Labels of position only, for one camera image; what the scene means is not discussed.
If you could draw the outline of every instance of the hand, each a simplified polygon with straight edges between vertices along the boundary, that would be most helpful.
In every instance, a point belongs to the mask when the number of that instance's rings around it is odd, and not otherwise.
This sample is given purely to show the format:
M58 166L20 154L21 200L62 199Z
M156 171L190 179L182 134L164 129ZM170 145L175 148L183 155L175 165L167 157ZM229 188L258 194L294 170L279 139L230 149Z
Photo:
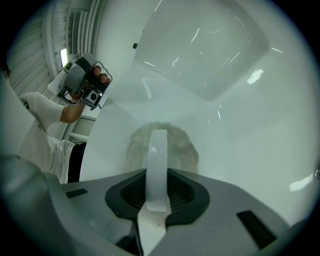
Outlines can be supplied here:
M95 74L96 76L100 76L100 81L101 83L104 83L104 84L109 84L110 83L110 78L108 78L108 75L107 74L104 74L104 73L101 73L101 67L100 66L95 66L93 67L92 69L92 72L93 74ZM87 82L84 82L84 87L85 88L90 88L91 85L88 84ZM76 103L80 100L81 98L81 94L73 94L73 93L69 93L71 98L72 98L72 102Z

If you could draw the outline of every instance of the white t-shirt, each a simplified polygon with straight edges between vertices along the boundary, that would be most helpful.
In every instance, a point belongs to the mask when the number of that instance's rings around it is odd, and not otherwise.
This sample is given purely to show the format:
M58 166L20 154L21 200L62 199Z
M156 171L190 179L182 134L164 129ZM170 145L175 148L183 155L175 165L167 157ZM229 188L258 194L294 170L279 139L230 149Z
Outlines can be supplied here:
M70 154L75 144L47 135L48 127L60 121L64 106L38 92L30 92L20 98L28 104L35 120L18 155L35 164L41 171L57 175L61 184L67 183Z

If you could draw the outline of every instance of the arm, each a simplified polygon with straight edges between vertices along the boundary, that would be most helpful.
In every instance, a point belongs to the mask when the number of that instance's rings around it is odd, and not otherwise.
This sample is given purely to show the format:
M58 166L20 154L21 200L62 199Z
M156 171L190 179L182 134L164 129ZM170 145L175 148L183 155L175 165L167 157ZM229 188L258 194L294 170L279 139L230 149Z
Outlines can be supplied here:
M100 72L101 72L101 68L99 66L95 66L93 68L93 73L96 76L100 75L100 81L102 83L110 83L110 79L108 78L108 76L106 74L100 74ZM74 103L78 102L78 100L81 98L81 95L70 94L70 96L72 97L71 101ZM86 105L82 102L80 102L76 106L72 106L72 105L65 106L63 108L60 121L67 124L74 123L81 116L85 106Z

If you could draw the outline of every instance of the person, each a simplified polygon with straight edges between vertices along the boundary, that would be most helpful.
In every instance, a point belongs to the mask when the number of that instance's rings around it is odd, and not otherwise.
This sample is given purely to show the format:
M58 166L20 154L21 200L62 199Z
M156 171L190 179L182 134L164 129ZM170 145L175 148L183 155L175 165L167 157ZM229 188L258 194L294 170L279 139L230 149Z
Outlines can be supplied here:
M11 71L7 62L1 65L4 77L9 84ZM108 84L110 79L101 68L92 69L96 76L100 76L102 83ZM81 95L71 94L72 102L80 100ZM80 178L81 163L86 143L72 143L68 140L58 140L47 134L53 123L63 122L71 124L82 114L85 104L80 102L76 106L59 105L38 92L30 92L20 97L23 105L33 115L34 122L21 144L18 155L33 164L43 172L57 175L61 184L78 182Z

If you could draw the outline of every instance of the black pants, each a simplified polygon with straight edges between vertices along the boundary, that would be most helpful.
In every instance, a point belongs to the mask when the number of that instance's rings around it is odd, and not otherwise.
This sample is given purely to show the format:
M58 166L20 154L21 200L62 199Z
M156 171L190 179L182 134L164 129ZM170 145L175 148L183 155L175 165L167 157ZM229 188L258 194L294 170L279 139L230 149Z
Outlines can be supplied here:
M79 181L86 145L87 143L79 143L73 146L69 159L68 183Z

